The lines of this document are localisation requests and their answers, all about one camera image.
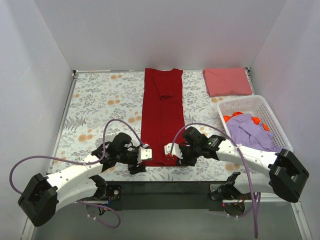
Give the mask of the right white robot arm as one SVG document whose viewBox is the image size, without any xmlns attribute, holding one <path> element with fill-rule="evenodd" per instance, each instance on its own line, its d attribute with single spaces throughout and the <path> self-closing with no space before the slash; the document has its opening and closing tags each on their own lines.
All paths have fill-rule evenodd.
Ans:
<svg viewBox="0 0 320 240">
<path fill-rule="evenodd" d="M 167 155 L 177 159 L 177 164 L 194 166 L 199 157 L 242 165 L 246 173 L 233 173 L 224 186 L 214 193 L 217 197 L 232 200 L 250 192 L 275 194 L 296 203 L 310 176 L 294 153 L 287 149 L 280 152 L 262 151 L 233 143 L 229 136 L 200 133 L 195 127 L 178 132 L 185 140 L 165 146 Z"/>
</svg>

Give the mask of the dark red t shirt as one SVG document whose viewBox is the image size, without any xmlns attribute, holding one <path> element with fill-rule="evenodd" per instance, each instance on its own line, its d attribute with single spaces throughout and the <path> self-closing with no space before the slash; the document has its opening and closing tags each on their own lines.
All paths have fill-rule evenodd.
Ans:
<svg viewBox="0 0 320 240">
<path fill-rule="evenodd" d="M 183 110 L 183 71 L 146 68 L 142 103 L 141 140 L 150 145 L 152 160 L 148 167 L 174 167 L 164 146 L 171 143 L 185 125 Z"/>
</svg>

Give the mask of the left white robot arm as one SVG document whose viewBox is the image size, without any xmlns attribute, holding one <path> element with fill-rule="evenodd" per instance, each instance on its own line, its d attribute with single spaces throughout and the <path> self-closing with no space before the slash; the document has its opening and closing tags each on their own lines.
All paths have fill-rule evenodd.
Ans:
<svg viewBox="0 0 320 240">
<path fill-rule="evenodd" d="M 46 176 L 34 175 L 22 192 L 18 205 L 32 224 L 40 227 L 58 210 L 76 201 L 116 200 L 121 187 L 109 186 L 100 174 L 121 163 L 135 175 L 145 172 L 144 162 L 151 159 L 152 149 L 148 144 L 134 146 L 132 138 L 121 132 L 112 141 L 102 143 L 83 162 Z"/>
</svg>

